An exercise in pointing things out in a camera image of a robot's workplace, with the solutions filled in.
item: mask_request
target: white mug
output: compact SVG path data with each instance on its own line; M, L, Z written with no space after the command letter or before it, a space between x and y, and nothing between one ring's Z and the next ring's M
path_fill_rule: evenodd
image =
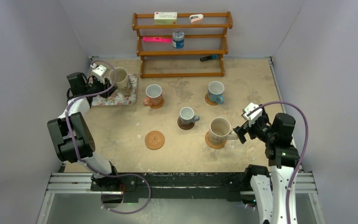
M146 88L147 98L143 101L145 106L158 106L163 101L163 89L157 84L149 85Z
M213 81L208 85L208 98L211 102L218 104L224 103L223 98L224 85L219 81Z
M231 124L224 118L215 118L209 125L209 141L214 145L221 144L224 140L236 140L238 136L231 130Z
M132 90L132 84L131 84L130 77L128 76L127 70L122 67L117 67L115 69L117 73L117 80L116 80L117 89L130 93ZM109 79L111 82L115 80L114 75L115 75L114 71L112 71L109 75Z
M199 116L194 115L194 110L190 107L183 107L180 112L180 123L183 125L189 125L200 120Z

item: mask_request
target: pink mug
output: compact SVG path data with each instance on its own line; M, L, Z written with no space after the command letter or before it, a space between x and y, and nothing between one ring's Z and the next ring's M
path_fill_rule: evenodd
M163 100L163 89L157 84L149 85L146 88L147 98L143 101L145 106L158 106Z

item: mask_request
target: cork coaster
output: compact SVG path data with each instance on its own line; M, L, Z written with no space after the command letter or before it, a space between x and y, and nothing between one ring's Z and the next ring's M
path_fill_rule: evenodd
M161 103L159 105L151 105L150 107L153 109L158 109L164 105L164 98L161 100Z
M159 131L151 131L145 137L145 144L151 150L161 148L165 143L164 135Z
M209 97L208 97L208 94L205 95L205 101L207 102L207 104L211 105L211 106L216 106L216 105L219 105L218 103L216 102L212 102Z
M190 130L194 127L194 122L193 123L190 123L189 125L183 125L181 122L180 122L180 117L178 117L178 126L180 128L182 128L183 130Z
M209 141L209 131L207 131L207 134L205 135L205 142L207 143L207 145L211 148L214 149L220 149L223 148L226 145L227 140L224 140L222 143L220 143L219 145L214 145Z

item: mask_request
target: mug handle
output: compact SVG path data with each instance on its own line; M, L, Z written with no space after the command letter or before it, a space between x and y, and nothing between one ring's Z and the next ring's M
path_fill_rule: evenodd
M146 99L143 101L143 105L144 105L144 106L151 106L151 105L153 105L153 104L151 104L150 98L146 98Z
M193 122L196 122L196 121L199 121L200 120L200 117L199 116L194 116L193 117Z
M230 131L230 134L227 135L227 140L237 140L238 136L234 131Z
M218 104L223 104L224 103L224 98L222 96L218 96L216 102Z

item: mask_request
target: blue can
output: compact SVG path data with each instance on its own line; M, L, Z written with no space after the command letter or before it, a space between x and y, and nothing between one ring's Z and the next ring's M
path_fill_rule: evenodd
M185 33L176 31L172 34L172 46L174 48L182 48L185 45Z

